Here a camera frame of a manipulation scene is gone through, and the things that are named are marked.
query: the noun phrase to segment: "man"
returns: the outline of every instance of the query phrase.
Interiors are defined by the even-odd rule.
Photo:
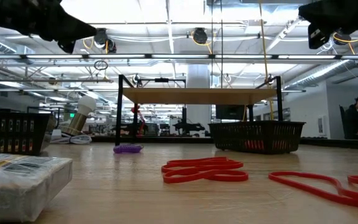
[[[346,120],[346,139],[355,139],[355,135],[358,134],[358,97],[356,103],[350,105],[349,109],[345,112]]]

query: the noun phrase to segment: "wire basket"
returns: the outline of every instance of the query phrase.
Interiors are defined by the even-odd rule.
[[[50,114],[0,112],[0,153],[39,155],[55,126]]]
[[[283,154],[298,150],[304,124],[290,121],[253,121],[209,124],[209,128],[218,149]]]

